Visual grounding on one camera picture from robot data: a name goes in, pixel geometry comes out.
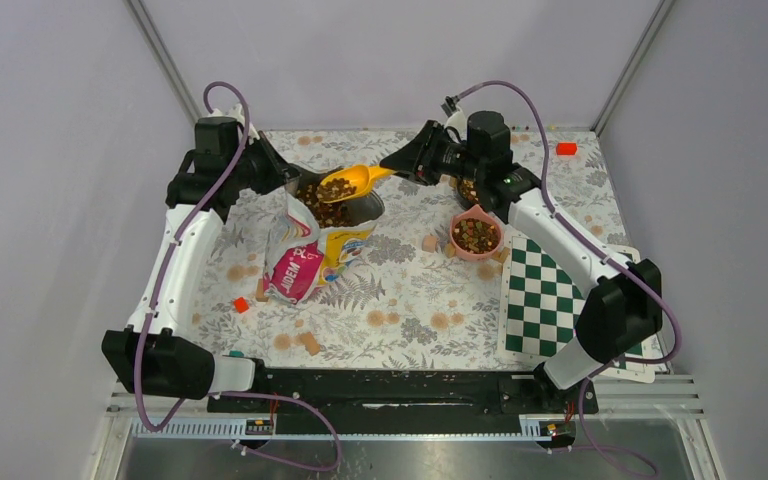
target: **pink bowl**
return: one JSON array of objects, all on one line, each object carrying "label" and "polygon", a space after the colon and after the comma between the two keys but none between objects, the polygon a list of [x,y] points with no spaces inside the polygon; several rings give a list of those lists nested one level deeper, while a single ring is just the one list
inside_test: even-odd
[{"label": "pink bowl", "polygon": [[[489,223],[490,225],[495,225],[496,230],[499,231],[499,244],[496,245],[496,248],[493,250],[490,250],[487,253],[471,253],[468,252],[461,247],[458,246],[457,243],[455,243],[455,237],[452,235],[452,232],[455,230],[455,225],[457,225],[461,220],[481,220],[484,223]],[[487,213],[482,209],[480,206],[475,205],[469,210],[465,211],[464,213],[460,215],[455,215],[452,217],[452,223],[449,225],[449,241],[452,242],[452,246],[455,247],[455,255],[457,255],[459,258],[462,258],[468,262],[477,262],[479,260],[484,260],[485,258],[490,258],[493,253],[496,252],[496,250],[499,249],[499,247],[502,246],[502,243],[505,240],[505,231],[502,230],[502,225],[496,221],[495,218],[491,217],[490,215],[487,215]]]}]

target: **checkered board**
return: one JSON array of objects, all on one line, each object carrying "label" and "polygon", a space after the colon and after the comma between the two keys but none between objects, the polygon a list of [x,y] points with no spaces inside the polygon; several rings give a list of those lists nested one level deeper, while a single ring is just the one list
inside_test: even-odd
[{"label": "checkered board", "polygon": [[[553,356],[575,336],[575,323],[584,298],[572,279],[533,240],[515,236],[505,261],[499,321],[499,355],[537,366]],[[633,261],[637,250],[614,246]],[[650,337],[627,353],[629,357],[659,358],[658,340]],[[655,368],[639,363],[615,362],[602,375],[651,383]]]}]

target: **table surface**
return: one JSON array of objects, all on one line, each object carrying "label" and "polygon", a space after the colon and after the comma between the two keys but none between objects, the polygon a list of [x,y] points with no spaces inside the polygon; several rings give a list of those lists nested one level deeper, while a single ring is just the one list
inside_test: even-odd
[{"label": "table surface", "polygon": [[[271,132],[288,162],[313,170],[374,164],[410,140],[409,131]],[[627,245],[598,140],[590,132],[550,132],[575,142],[578,153],[552,153],[549,188],[558,202],[599,239]],[[539,135],[512,132],[514,160],[540,171]],[[198,288],[191,338],[227,354],[237,350],[270,366],[395,369],[522,369],[497,357],[501,266],[467,263],[421,250],[463,209],[447,184],[419,187],[396,177],[376,191],[385,213],[360,260],[335,284],[298,306],[254,301],[266,236],[284,208],[283,190],[258,197],[243,192],[211,252]],[[506,235],[517,232],[508,227]],[[232,302],[249,301],[239,314]],[[310,355],[299,335],[311,332],[321,351]]]}]

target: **red block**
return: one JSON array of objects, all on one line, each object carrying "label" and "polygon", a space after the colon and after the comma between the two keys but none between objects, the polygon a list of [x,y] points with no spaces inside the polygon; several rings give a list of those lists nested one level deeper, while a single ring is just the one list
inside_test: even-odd
[{"label": "red block", "polygon": [[572,142],[558,143],[558,147],[555,149],[558,155],[575,155],[578,151],[578,145]]},{"label": "red block", "polygon": [[249,303],[246,301],[245,298],[240,297],[234,300],[234,308],[237,309],[237,313],[243,313],[249,309]]}]

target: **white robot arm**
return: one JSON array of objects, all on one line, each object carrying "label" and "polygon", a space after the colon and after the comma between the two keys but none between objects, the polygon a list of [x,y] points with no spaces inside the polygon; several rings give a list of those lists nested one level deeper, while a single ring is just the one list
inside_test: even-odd
[{"label": "white robot arm", "polygon": [[[552,396],[564,392],[661,329],[661,310],[635,282],[610,261],[627,266],[660,294],[660,271],[649,260],[631,264],[580,225],[581,239],[561,224],[572,217],[541,190],[541,181],[513,162],[510,128],[496,112],[465,118],[451,99],[443,105],[445,124],[429,120],[420,133],[380,165],[421,185],[439,182],[443,174],[474,182],[479,203],[504,222],[532,238],[560,265],[586,298],[576,337],[535,370]],[[547,199],[553,208],[547,206]],[[597,256],[582,239],[601,247]]]},{"label": "white robot arm", "polygon": [[[191,338],[193,297],[210,251],[228,212],[244,189],[265,195],[297,175],[262,134],[253,131],[246,148],[213,197],[187,221],[206,192],[220,178],[240,145],[241,105],[227,114],[214,110],[195,125],[195,149],[187,152],[169,183],[166,224],[150,280],[124,331],[109,330],[102,352],[120,381],[134,390],[134,366],[140,333],[151,317],[141,357],[143,391],[152,395],[199,399],[209,392],[246,391],[252,387],[255,362],[213,355]],[[160,290],[152,308],[156,282]]]}]

